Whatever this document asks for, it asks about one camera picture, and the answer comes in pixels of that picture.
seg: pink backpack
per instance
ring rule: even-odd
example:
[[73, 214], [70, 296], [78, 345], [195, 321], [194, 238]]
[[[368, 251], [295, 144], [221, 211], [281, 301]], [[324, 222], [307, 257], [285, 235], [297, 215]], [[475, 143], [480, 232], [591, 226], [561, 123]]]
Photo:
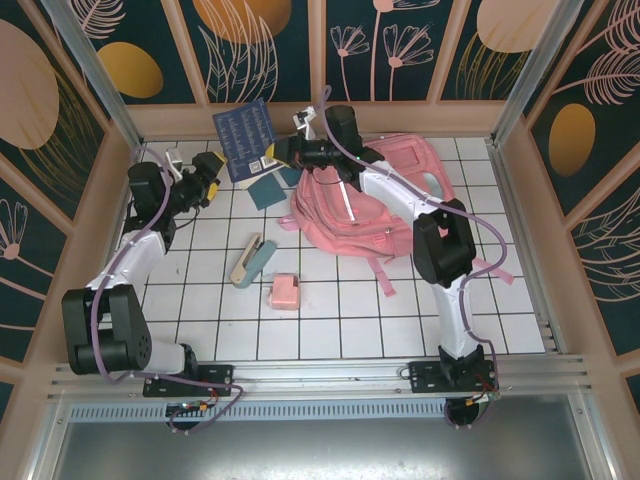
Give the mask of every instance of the pink backpack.
[[[406, 179], [443, 200], [453, 187], [434, 148], [418, 135], [392, 135], [366, 142]], [[425, 174], [436, 177], [441, 192], [431, 192]], [[301, 229], [310, 243], [336, 255], [366, 257], [386, 296], [395, 294], [377, 258], [413, 252], [413, 232], [378, 200], [339, 181], [333, 167], [305, 171], [291, 198], [291, 215], [280, 219], [286, 230]]]

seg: book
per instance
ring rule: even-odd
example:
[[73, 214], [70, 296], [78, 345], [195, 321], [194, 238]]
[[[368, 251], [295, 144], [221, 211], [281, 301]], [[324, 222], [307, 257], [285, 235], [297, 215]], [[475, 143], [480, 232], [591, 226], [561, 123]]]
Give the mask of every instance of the book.
[[233, 110], [213, 115], [220, 145], [227, 157], [229, 177], [246, 190], [283, 164], [265, 156], [276, 135], [264, 100], [259, 98]]

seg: barcode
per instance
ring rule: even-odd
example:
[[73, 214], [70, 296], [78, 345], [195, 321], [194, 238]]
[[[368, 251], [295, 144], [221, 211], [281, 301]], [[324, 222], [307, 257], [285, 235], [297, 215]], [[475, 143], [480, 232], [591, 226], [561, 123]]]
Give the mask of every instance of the barcode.
[[261, 160], [262, 160], [262, 166], [264, 168], [269, 168], [271, 165], [276, 163], [276, 160], [274, 160], [273, 158], [269, 158], [269, 157], [262, 157]]
[[249, 164], [249, 170], [251, 171], [251, 173], [258, 173], [260, 170], [262, 170], [262, 166], [260, 165], [259, 161], [251, 162]]

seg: small pink container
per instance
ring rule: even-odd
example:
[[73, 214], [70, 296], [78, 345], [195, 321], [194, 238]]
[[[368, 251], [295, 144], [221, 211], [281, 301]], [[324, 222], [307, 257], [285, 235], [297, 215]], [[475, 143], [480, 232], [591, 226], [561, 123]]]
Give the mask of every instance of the small pink container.
[[300, 308], [300, 286], [298, 277], [291, 274], [277, 274], [267, 297], [267, 304], [274, 310], [297, 310]]

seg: white tiled floor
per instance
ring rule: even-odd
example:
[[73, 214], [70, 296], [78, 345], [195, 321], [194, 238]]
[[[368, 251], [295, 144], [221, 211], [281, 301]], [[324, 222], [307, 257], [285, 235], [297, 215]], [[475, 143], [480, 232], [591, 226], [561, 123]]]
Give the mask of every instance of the white tiled floor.
[[[517, 278], [471, 284], [475, 331], [498, 353], [542, 353], [536, 316], [484, 139], [429, 139], [444, 162], [456, 196], [468, 210], [493, 224], [509, 243], [504, 268]], [[162, 153], [176, 142], [150, 146]], [[178, 142], [186, 164], [217, 142]], [[365, 259], [336, 257], [313, 248], [299, 232], [277, 223], [289, 213], [281, 202], [257, 211], [249, 195], [233, 190], [228, 174], [212, 205], [179, 230], [169, 254], [149, 277], [143, 311], [154, 336], [190, 344], [202, 360], [292, 360], [419, 357], [437, 355], [440, 325], [431, 287], [411, 257], [383, 266], [396, 295], [385, 297]], [[287, 191], [288, 197], [293, 190]], [[192, 218], [183, 214], [178, 224]], [[493, 235], [472, 225], [478, 256], [495, 261]], [[229, 283], [229, 273], [253, 233], [278, 245], [262, 276], [247, 289]], [[299, 311], [266, 304], [274, 273], [297, 273]]]

